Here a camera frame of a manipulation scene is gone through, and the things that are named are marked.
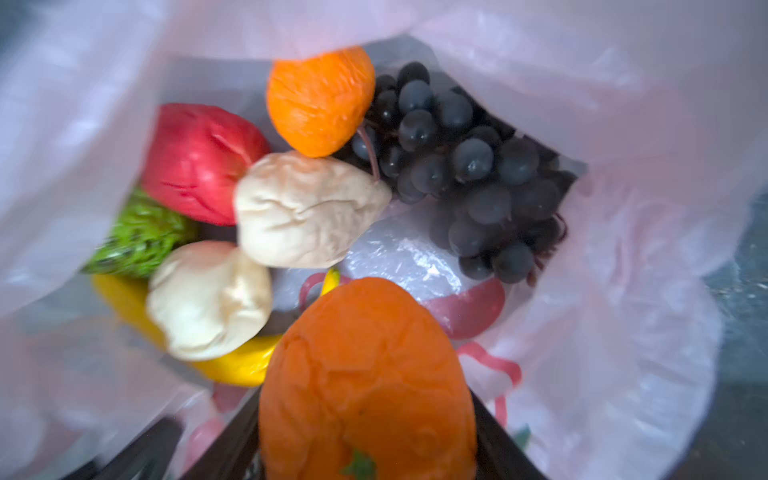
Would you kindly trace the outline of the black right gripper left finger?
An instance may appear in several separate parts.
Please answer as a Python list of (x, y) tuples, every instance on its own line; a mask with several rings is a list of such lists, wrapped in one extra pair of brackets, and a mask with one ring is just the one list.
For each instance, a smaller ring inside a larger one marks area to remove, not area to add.
[[(203, 450), (181, 477), (183, 479), (245, 479), (259, 449), (257, 389), (246, 397), (237, 415)], [(173, 455), (183, 433), (182, 424), (163, 417), (139, 435), (112, 461), (100, 465), (91, 460), (67, 479), (168, 479)]]

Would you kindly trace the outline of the pink printed plastic bag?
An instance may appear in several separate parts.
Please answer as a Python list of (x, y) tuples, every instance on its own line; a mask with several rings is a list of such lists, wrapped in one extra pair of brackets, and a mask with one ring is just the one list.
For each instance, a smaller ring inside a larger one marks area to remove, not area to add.
[(567, 239), (460, 360), (552, 479), (660, 479), (716, 384), (703, 283), (767, 185), (763, 1), (5, 1), (1, 475), (107, 463), (165, 416), (177, 478), (235, 418), (81, 274), (165, 102), (263, 123), (268, 64), (353, 45), (435, 64), (579, 161)]

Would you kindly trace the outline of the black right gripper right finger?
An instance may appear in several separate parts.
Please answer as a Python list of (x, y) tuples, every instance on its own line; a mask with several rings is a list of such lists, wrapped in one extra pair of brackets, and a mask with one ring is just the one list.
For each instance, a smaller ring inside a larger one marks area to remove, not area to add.
[(477, 431), (477, 480), (546, 480), (471, 392)]

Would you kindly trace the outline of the large orange fake orange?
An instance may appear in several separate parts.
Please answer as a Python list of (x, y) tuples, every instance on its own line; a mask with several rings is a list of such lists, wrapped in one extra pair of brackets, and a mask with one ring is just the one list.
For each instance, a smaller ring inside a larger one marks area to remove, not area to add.
[(317, 299), (286, 331), (259, 406), (270, 479), (472, 479), (470, 389), (431, 313), (383, 278)]

